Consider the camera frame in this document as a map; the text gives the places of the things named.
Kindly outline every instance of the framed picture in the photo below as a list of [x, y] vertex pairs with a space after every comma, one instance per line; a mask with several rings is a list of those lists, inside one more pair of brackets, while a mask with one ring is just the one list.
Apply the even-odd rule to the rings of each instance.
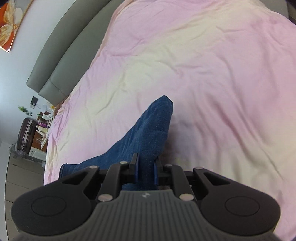
[[0, 48], [8, 53], [32, 2], [33, 0], [8, 0], [0, 8]]

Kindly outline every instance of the blue denim fabric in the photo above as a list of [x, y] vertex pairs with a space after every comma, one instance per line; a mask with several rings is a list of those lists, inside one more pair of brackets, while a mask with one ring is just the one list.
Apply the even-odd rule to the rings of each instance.
[[173, 113], [173, 103], [162, 96], [154, 101], [126, 135], [116, 142], [105, 154], [80, 164], [64, 164], [60, 177], [86, 167], [96, 165], [108, 169], [111, 164], [130, 161], [133, 153], [139, 154], [139, 181], [123, 185], [123, 190], [155, 190], [153, 163], [164, 149], [168, 128]]

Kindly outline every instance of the bed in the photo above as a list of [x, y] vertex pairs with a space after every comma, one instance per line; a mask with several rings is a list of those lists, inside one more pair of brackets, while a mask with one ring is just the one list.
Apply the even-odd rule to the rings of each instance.
[[296, 25], [257, 0], [113, 7], [89, 69], [59, 97], [66, 100], [50, 130], [44, 184], [58, 179], [62, 164], [105, 153], [166, 95], [174, 110], [161, 160], [268, 193], [281, 206], [275, 233], [292, 240]]

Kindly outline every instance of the bed sheet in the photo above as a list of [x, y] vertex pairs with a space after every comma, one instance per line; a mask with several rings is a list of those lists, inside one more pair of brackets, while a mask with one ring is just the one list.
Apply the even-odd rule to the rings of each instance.
[[106, 152], [162, 95], [161, 159], [268, 193], [296, 236], [296, 26], [255, 0], [125, 1], [49, 134], [44, 184]]

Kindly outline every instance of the gray headboard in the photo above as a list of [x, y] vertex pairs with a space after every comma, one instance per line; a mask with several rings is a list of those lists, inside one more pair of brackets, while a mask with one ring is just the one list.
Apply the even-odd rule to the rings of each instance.
[[27, 86], [53, 105], [88, 70], [115, 9], [123, 0], [76, 0], [45, 43]]

